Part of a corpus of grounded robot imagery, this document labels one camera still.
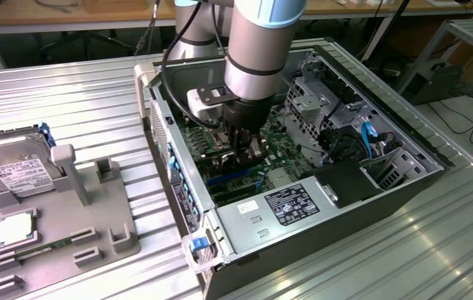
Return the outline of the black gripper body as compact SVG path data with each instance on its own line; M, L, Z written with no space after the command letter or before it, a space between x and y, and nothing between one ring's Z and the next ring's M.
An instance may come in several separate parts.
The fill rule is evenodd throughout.
M266 124L275 95L259 100L239 98L223 104L222 118L229 132L247 131L258 134Z

